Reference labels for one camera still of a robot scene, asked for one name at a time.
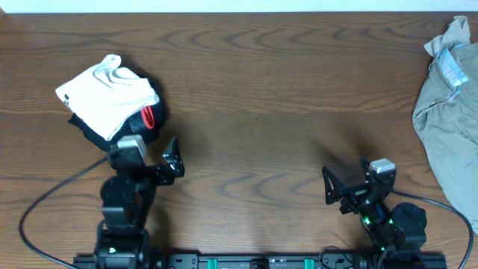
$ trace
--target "black fabric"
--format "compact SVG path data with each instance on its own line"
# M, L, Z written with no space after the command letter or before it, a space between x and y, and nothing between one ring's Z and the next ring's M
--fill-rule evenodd
M158 137L162 125L167 120L167 112L166 108L161 103L161 100L158 104L152 105L151 110L155 118L155 126L153 129L148 129L145 126L141 112L138 111L125 121L121 129L113 136L113 138L111 138L110 141L106 141L103 137L94 132L94 130L84 123L76 114L72 115L71 119L68 120L68 123L78 127L83 131L83 135L86 139L91 143L94 143L101 150L107 152L110 150L111 145L116 144L118 140L125 135L141 135L146 144L154 141Z

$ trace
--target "white wall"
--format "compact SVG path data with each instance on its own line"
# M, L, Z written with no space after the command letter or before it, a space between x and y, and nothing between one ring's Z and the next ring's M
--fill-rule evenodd
M6 13L478 11L478 0L0 0Z

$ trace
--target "wooden tabletop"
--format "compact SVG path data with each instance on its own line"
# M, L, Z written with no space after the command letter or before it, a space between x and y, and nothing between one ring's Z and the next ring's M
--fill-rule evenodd
M454 13L8 15L0 29L0 268L59 268L17 232L33 200L105 154L67 120L55 89L107 54L159 80L186 176L158 189L147 227L160 246L202 253L304 253L370 245L359 216L325 204L320 169L363 179L359 155L388 158L396 189L446 202L412 128L431 57ZM469 13L472 41L478 15ZM42 250L91 253L103 164L27 219ZM387 203L409 201L390 195ZM454 214L426 209L424 250L450 268L468 243ZM478 250L468 268L478 268Z

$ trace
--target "light blue fabric patch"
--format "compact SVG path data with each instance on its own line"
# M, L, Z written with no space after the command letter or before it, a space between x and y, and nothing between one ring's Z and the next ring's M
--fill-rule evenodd
M454 87L458 87L469 80L448 49L438 53L438 65L443 76Z

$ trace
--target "gray cloth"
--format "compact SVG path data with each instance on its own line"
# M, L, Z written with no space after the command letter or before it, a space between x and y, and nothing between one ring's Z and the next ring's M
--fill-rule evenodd
M478 234L478 44L437 54L412 121L445 196Z

